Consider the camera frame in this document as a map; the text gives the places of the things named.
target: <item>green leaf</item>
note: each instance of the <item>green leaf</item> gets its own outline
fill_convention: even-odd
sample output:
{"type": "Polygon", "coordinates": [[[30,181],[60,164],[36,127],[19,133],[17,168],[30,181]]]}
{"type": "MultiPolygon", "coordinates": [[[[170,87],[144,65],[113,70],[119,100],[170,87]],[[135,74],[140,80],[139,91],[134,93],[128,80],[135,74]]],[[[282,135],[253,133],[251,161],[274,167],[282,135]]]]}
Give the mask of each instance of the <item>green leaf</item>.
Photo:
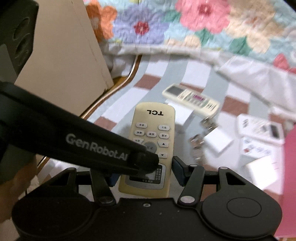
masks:
{"type": "Polygon", "coordinates": [[[240,54],[244,56],[248,56],[252,49],[248,46],[247,37],[242,37],[238,39],[234,39],[230,46],[229,51],[234,54],[240,54]]]}
{"type": "Polygon", "coordinates": [[[165,22],[178,23],[181,18],[181,13],[176,10],[171,10],[165,14],[165,22]]]}
{"type": "Polygon", "coordinates": [[[214,38],[214,35],[212,35],[206,28],[201,31],[195,32],[194,35],[200,38],[202,46],[204,46],[209,40],[213,40],[214,38]]]}

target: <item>tcl logo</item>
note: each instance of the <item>tcl logo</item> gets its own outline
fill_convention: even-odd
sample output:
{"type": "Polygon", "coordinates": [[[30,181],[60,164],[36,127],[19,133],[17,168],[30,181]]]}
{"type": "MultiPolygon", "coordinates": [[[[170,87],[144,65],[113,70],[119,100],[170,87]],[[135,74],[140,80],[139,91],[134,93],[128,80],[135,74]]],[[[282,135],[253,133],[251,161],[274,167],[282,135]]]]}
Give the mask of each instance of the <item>tcl logo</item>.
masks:
{"type": "Polygon", "coordinates": [[[158,113],[157,110],[147,110],[147,111],[149,111],[149,115],[151,115],[151,114],[153,114],[153,115],[163,115],[162,111],[160,111],[159,113],[158,113]]]}

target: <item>pink object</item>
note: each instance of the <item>pink object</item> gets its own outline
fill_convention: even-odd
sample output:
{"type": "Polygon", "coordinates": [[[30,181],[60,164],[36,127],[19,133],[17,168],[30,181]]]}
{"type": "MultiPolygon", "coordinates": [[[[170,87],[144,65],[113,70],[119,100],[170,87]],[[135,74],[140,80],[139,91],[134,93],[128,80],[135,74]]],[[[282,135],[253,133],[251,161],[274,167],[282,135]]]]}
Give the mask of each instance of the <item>pink object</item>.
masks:
{"type": "Polygon", "coordinates": [[[229,24],[230,5],[225,0],[178,0],[175,8],[181,24],[192,31],[206,28],[218,34],[229,24]]]}
{"type": "Polygon", "coordinates": [[[283,219],[277,237],[296,237],[296,128],[287,137],[285,148],[284,193],[281,200],[283,219]]]}
{"type": "Polygon", "coordinates": [[[274,59],[274,66],[278,67],[280,69],[289,71],[291,73],[296,74],[296,68],[290,68],[290,65],[283,53],[280,53],[275,59],[274,59]]]}

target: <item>hand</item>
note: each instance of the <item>hand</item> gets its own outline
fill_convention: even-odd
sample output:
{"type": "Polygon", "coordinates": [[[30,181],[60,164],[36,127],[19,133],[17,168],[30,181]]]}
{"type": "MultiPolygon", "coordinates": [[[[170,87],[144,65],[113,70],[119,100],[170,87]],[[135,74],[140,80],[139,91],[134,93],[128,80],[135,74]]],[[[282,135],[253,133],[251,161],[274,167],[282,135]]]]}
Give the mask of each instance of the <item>hand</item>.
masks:
{"type": "Polygon", "coordinates": [[[30,186],[30,182],[36,174],[37,162],[34,158],[28,165],[20,169],[12,180],[0,185],[0,223],[10,219],[14,204],[30,186]]]}

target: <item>purple flower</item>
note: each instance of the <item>purple flower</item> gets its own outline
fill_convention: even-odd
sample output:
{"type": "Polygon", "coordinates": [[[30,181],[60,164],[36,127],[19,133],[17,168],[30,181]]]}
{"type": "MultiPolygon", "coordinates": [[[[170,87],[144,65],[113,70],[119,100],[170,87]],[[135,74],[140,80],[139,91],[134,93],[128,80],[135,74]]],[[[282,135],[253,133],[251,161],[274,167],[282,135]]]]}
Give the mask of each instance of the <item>purple flower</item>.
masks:
{"type": "Polygon", "coordinates": [[[162,11],[152,12],[146,5],[135,4],[118,13],[113,33],[123,43],[161,44],[168,27],[162,11]]]}

